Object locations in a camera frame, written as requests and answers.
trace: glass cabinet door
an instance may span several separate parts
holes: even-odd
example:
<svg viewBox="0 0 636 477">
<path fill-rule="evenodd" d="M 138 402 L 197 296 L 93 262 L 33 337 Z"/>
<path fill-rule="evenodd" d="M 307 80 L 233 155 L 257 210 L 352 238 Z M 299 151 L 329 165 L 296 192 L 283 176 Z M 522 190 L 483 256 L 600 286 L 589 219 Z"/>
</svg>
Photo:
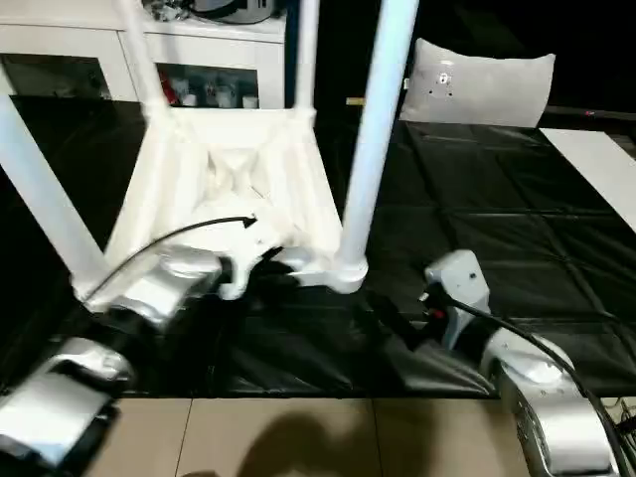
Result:
<svg viewBox="0 0 636 477">
<path fill-rule="evenodd" d="M 258 108 L 256 70 L 157 64 L 161 84 L 173 105 Z"/>
<path fill-rule="evenodd" d="M 14 94 L 111 99 L 97 58 L 0 54 Z"/>
<path fill-rule="evenodd" d="M 84 28 L 0 25 L 0 92 L 137 100 L 117 32 Z"/>
</svg>

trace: beige floor tile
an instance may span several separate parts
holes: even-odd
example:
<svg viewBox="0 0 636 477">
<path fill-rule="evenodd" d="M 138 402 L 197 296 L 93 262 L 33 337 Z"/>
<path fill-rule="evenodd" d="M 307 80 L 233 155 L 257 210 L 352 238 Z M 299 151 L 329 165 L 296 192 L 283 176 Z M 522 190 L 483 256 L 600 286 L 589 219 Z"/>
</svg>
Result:
<svg viewBox="0 0 636 477">
<path fill-rule="evenodd" d="M 378 399 L 384 477 L 524 477 L 513 417 L 500 401 Z"/>
<path fill-rule="evenodd" d="M 123 399 L 121 417 L 89 477 L 174 477 L 189 399 Z"/>
<path fill-rule="evenodd" d="M 362 399 L 195 399 L 178 476 L 380 477 Z"/>
</svg>

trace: white plastic part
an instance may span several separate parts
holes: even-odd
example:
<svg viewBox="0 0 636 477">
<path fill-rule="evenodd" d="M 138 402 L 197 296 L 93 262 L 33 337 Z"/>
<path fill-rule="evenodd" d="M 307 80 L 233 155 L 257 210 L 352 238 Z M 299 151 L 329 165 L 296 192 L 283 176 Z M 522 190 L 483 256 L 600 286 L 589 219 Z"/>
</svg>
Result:
<svg viewBox="0 0 636 477">
<path fill-rule="evenodd" d="M 417 12 L 417 0 L 384 0 L 376 33 L 335 279 L 358 286 L 367 273 L 365 250 L 393 128 Z"/>
<path fill-rule="evenodd" d="M 424 277 L 427 287 L 439 283 L 451 298 L 486 313 L 490 312 L 490 288 L 472 250 L 448 253 L 428 266 L 424 271 Z M 426 297 L 427 293 L 424 292 L 420 299 L 424 301 Z M 442 346 L 448 350 L 453 349 L 457 338 L 473 319 L 474 316 L 464 310 L 449 308 L 448 326 L 441 340 Z"/>
<path fill-rule="evenodd" d="M 143 104 L 146 120 L 150 120 L 154 112 L 163 113 L 168 108 L 168 102 L 161 87 L 157 67 L 150 57 L 148 46 L 141 27 L 140 15 L 143 13 L 139 0 L 117 0 L 119 15 L 126 26 L 125 39 L 132 58 L 132 71 L 137 76 L 137 82 L 142 88 L 138 91 Z"/>
<path fill-rule="evenodd" d="M 251 268 L 275 246 L 303 284 L 329 284 L 341 225 L 313 133 L 312 109 L 172 109 L 152 120 L 106 249 L 116 264 L 178 227 L 256 216 L 249 229 L 222 224 L 179 243 L 229 256 L 237 298 Z"/>
<path fill-rule="evenodd" d="M 7 94 L 0 94 L 0 125 L 0 164 L 82 295 L 107 272 L 101 250 Z"/>
<path fill-rule="evenodd" d="M 296 107 L 313 107 L 318 48 L 320 0 L 300 2 L 298 60 L 296 64 Z"/>
</svg>

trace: black tile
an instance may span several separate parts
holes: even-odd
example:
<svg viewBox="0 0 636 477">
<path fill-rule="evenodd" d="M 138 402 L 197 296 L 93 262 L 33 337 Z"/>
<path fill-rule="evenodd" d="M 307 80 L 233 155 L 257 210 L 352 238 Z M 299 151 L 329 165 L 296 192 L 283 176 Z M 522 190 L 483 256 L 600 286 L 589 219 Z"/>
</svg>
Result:
<svg viewBox="0 0 636 477">
<path fill-rule="evenodd" d="M 502 166 L 536 210 L 610 213 L 611 208 L 553 148 L 498 150 Z"/>
<path fill-rule="evenodd" d="M 560 261 L 542 218 L 516 214 L 449 214 L 458 246 L 480 260 Z"/>
<path fill-rule="evenodd" d="M 490 305 L 513 316 L 549 316 L 596 311 L 564 266 L 547 261 L 480 262 L 490 287 Z"/>
<path fill-rule="evenodd" d="M 496 153 L 476 143 L 422 141 L 415 145 L 426 186 L 441 207 L 525 209 L 527 204 L 502 171 Z"/>
<path fill-rule="evenodd" d="M 603 307 L 636 319 L 636 236 L 619 218 L 551 217 L 567 259 L 588 281 Z"/>
</svg>

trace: white vertical pole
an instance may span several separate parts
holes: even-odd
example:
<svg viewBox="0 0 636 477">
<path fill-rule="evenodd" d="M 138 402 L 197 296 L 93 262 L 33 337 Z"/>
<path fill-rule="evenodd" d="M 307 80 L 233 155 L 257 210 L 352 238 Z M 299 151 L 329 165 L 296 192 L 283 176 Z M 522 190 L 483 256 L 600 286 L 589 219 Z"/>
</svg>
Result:
<svg viewBox="0 0 636 477">
<path fill-rule="evenodd" d="M 141 26 L 143 14 L 139 0 L 118 0 L 119 15 L 126 27 L 128 52 L 131 57 L 132 69 L 141 81 L 141 102 L 146 120 L 150 119 L 152 111 L 163 111 L 168 108 L 168 101 L 161 87 L 161 80 L 157 67 L 150 57 L 148 45 Z"/>
<path fill-rule="evenodd" d="M 383 0 L 365 109 L 349 182 L 342 240 L 345 268 L 366 267 L 365 250 L 393 127 L 418 0 Z"/>
<path fill-rule="evenodd" d="M 76 287 L 95 286 L 107 272 L 106 260 L 7 94 L 0 94 L 0 165 Z"/>
<path fill-rule="evenodd" d="M 300 2 L 294 103 L 296 107 L 313 107 L 314 105 L 319 14 L 320 0 L 302 0 Z"/>
</svg>

